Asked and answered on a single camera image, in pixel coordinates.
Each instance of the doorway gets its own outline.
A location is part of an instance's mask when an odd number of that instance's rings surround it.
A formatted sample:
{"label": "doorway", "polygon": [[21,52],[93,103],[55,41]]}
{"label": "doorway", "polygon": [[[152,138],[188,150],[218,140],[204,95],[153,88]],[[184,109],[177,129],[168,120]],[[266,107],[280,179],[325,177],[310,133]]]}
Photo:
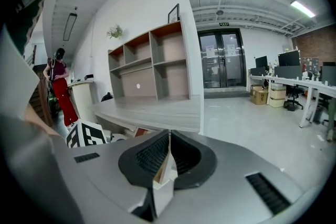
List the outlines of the doorway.
{"label": "doorway", "polygon": [[205,89],[246,87],[239,29],[198,32]]}

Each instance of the red pants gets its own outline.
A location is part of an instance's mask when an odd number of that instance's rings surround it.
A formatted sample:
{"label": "red pants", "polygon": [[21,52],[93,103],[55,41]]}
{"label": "red pants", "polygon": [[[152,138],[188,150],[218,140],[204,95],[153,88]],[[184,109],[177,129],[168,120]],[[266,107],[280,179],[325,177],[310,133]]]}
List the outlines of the red pants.
{"label": "red pants", "polygon": [[65,79],[57,79],[53,81],[52,87],[64,114],[64,124],[69,126],[72,122],[77,121],[78,117],[70,101],[67,81]]}

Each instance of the dark red top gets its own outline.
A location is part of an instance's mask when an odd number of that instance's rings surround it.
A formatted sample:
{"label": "dark red top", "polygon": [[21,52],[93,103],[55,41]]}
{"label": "dark red top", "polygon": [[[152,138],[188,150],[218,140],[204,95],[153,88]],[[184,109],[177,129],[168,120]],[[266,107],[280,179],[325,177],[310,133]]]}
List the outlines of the dark red top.
{"label": "dark red top", "polygon": [[53,77],[51,78],[51,81],[55,80],[55,76],[56,75],[63,75],[65,73],[65,68],[66,68],[66,64],[62,63],[62,62],[58,62],[55,60],[55,66],[54,66],[54,71],[52,72]]}

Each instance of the ceiling light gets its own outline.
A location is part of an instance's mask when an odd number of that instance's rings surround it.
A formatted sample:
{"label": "ceiling light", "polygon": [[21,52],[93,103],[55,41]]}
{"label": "ceiling light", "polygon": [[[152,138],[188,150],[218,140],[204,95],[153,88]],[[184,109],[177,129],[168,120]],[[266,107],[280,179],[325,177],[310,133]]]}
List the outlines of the ceiling light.
{"label": "ceiling light", "polygon": [[67,24],[66,24],[65,29],[64,29],[63,41],[69,41],[70,34],[71,34],[71,31],[72,31],[72,28],[75,24],[76,19],[77,19],[77,14],[76,13],[70,13],[69,14]]}
{"label": "ceiling light", "polygon": [[300,2],[294,1],[291,3],[291,5],[294,8],[297,8],[299,11],[303,12],[306,14],[309,18],[312,18],[315,16],[313,12],[311,12],[309,9],[307,9],[305,6],[303,6]]}

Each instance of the black bag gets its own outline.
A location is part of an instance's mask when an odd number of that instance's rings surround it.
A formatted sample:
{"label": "black bag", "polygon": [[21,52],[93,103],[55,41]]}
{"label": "black bag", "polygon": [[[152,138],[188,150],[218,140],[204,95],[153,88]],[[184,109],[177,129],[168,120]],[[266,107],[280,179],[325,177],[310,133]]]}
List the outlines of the black bag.
{"label": "black bag", "polygon": [[110,100],[113,99],[113,96],[111,95],[110,92],[108,92],[102,99],[101,102],[106,101],[106,100]]}

